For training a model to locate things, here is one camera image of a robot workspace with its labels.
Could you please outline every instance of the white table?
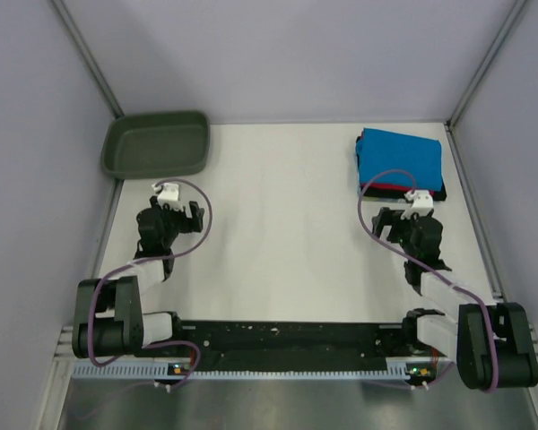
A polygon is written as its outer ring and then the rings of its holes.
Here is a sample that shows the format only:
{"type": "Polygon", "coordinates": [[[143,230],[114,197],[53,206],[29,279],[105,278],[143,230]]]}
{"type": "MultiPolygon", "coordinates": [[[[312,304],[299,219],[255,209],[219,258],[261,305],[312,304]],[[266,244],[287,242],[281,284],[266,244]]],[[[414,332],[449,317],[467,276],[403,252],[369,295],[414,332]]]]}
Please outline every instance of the white table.
{"type": "MultiPolygon", "coordinates": [[[[188,178],[212,200],[211,235],[143,296],[143,311],[172,310],[182,319],[392,323],[414,307],[434,308],[406,283],[404,260],[373,242],[358,221],[353,152],[363,126],[441,142],[448,198],[434,216],[444,225],[442,257],[490,302],[442,124],[214,125],[208,165],[188,178]]],[[[102,273],[133,258],[135,215],[149,206],[154,182],[125,181],[102,273]]],[[[182,186],[181,193],[204,205],[193,190],[182,186]]],[[[363,204],[368,222],[387,206],[363,204]]],[[[196,240],[180,236],[174,252],[196,240]]]]}

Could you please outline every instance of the plastic tray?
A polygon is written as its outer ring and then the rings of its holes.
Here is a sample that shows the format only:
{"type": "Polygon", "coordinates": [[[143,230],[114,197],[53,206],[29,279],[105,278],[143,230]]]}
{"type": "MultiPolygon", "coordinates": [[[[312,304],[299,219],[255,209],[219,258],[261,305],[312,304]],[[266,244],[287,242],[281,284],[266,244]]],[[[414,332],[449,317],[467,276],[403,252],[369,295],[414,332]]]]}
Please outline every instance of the plastic tray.
{"type": "Polygon", "coordinates": [[[118,179],[193,175],[205,167],[208,152],[202,112],[124,116],[108,129],[101,168],[118,179]]]}

